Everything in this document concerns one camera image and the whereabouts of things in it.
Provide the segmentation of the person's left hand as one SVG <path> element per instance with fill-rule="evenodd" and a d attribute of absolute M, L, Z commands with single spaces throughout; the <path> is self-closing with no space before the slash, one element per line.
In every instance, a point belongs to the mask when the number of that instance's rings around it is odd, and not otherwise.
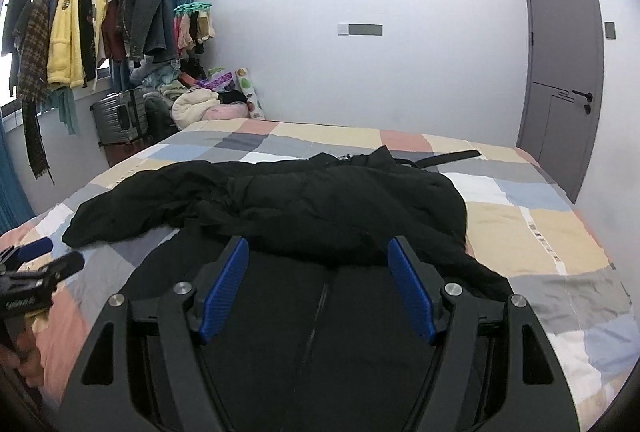
<path fill-rule="evenodd" d="M 26 345 L 21 358 L 17 352 L 6 346 L 0 348 L 1 366 L 16 370 L 31 388 L 40 388 L 44 382 L 44 370 L 41 365 L 41 354 L 35 345 Z"/>

